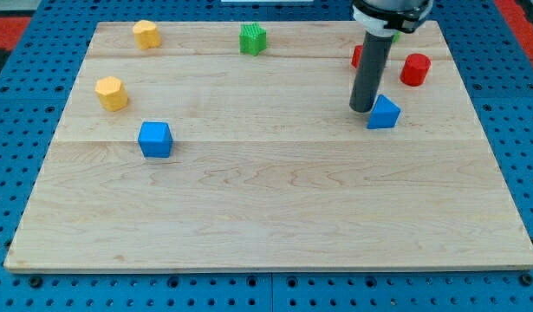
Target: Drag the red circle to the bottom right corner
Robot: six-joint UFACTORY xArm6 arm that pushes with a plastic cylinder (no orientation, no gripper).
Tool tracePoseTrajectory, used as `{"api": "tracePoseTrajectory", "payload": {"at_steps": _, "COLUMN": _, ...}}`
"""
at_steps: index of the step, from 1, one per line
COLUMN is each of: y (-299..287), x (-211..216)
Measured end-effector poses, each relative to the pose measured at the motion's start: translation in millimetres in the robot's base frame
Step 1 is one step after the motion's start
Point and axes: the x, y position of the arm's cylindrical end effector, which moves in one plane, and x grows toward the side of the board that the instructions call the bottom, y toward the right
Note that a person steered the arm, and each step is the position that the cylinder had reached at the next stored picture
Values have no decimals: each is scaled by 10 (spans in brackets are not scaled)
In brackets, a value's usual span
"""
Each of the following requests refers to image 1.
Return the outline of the green block behind arm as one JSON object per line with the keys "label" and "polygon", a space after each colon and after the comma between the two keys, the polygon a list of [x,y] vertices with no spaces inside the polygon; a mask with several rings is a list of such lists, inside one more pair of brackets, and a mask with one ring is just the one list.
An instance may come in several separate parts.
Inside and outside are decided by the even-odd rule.
{"label": "green block behind arm", "polygon": [[400,39],[400,32],[396,32],[395,35],[393,36],[393,42],[398,42],[399,39]]}

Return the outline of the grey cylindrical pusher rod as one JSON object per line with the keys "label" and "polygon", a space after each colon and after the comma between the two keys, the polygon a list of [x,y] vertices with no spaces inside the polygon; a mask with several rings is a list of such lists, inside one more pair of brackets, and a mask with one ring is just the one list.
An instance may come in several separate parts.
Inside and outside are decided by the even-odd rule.
{"label": "grey cylindrical pusher rod", "polygon": [[392,43],[391,36],[366,33],[349,100],[355,112],[367,113],[372,109]]}

